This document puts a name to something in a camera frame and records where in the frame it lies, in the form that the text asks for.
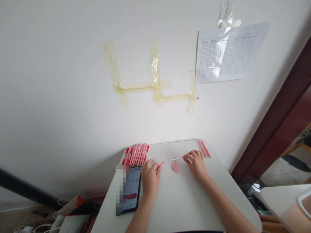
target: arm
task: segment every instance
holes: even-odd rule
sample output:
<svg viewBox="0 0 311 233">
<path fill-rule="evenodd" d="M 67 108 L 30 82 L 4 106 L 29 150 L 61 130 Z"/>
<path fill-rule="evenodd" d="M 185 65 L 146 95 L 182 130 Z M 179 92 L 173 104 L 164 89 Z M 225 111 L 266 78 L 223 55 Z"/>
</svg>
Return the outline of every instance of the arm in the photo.
<svg viewBox="0 0 311 233">
<path fill-rule="evenodd" d="M 147 224 L 153 203 L 156 199 L 161 173 L 161 167 L 159 167 L 159 169 L 156 171 L 156 167 L 159 165 L 158 163 L 153 163 L 152 167 L 150 168 L 151 162 L 153 162 L 153 160 L 148 160 L 142 166 L 140 171 L 144 192 L 134 217 L 127 227 L 125 233 L 145 233 L 147 230 Z"/>
<path fill-rule="evenodd" d="M 219 214 L 226 230 L 230 233 L 259 233 L 248 219 L 235 207 L 235 205 L 219 189 L 207 174 L 203 163 L 203 154 L 193 150 L 183 156 L 191 173 L 202 184 L 209 194 L 217 213 Z"/>
</svg>

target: table grid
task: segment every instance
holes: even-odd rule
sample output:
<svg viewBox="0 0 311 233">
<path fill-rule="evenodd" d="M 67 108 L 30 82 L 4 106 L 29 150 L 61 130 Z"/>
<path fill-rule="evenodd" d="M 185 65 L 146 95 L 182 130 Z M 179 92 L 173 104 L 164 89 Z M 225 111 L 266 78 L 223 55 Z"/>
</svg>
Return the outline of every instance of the table grid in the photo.
<svg viewBox="0 0 311 233">
<path fill-rule="evenodd" d="M 256 33 L 202 40 L 199 78 L 244 73 Z"/>
</svg>

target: forearm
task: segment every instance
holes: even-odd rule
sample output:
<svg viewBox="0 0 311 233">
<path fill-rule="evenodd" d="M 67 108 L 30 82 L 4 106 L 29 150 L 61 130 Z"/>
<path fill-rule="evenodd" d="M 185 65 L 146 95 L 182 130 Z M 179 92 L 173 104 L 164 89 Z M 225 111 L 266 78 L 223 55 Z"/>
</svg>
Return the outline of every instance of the forearm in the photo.
<svg viewBox="0 0 311 233">
<path fill-rule="evenodd" d="M 143 196 L 125 233 L 145 233 L 153 205 L 153 200 Z"/>
<path fill-rule="evenodd" d="M 230 233 L 258 233 L 258 230 L 226 197 L 215 182 L 206 177 L 201 181 L 204 189 L 209 194 L 226 230 Z"/>
</svg>

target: white container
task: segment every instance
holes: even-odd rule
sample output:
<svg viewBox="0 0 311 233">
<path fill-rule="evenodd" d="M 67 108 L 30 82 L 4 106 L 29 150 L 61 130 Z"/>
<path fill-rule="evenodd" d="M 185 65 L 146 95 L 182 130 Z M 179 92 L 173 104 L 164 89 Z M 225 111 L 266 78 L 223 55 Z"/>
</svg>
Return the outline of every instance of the white container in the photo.
<svg viewBox="0 0 311 233">
<path fill-rule="evenodd" d="M 294 233 L 311 232 L 311 188 L 296 197 L 296 203 L 293 204 L 283 214 L 285 224 Z"/>
<path fill-rule="evenodd" d="M 311 188 L 299 194 L 296 202 L 302 213 L 311 221 Z"/>
</svg>

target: yellowed tape residue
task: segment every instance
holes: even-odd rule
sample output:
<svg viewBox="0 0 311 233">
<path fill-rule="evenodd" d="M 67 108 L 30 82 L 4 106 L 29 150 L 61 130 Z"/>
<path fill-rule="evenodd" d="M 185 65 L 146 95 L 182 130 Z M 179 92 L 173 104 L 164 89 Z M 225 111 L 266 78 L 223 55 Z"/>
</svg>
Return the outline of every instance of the yellowed tape residue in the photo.
<svg viewBox="0 0 311 233">
<path fill-rule="evenodd" d="M 151 60 L 151 71 L 153 75 L 153 85 L 155 87 L 155 102 L 156 103 L 169 103 L 177 101 L 188 100 L 189 111 L 194 110 L 194 103 L 196 101 L 196 85 L 195 85 L 195 71 L 192 73 L 190 80 L 190 91 L 185 94 L 175 94 L 175 95 L 162 95 L 161 88 L 161 72 L 160 72 L 160 46 L 159 41 L 152 39 L 149 41 L 150 46 L 150 60 Z"/>
<path fill-rule="evenodd" d="M 99 44 L 99 48 L 106 62 L 106 65 L 110 70 L 111 78 L 113 81 L 113 89 L 115 93 L 118 95 L 120 103 L 123 108 L 128 107 L 129 105 L 126 93 L 154 91 L 155 102 L 159 105 L 162 105 L 162 103 L 188 100 L 189 111 L 192 112 L 194 110 L 194 103 L 196 101 L 195 71 L 191 76 L 189 93 L 163 96 L 162 90 L 171 88 L 172 82 L 161 80 L 159 40 L 157 39 L 149 40 L 151 74 L 152 74 L 151 83 L 136 83 L 136 84 L 121 85 L 121 76 L 116 61 L 116 51 L 114 42 L 104 41 Z"/>
</svg>

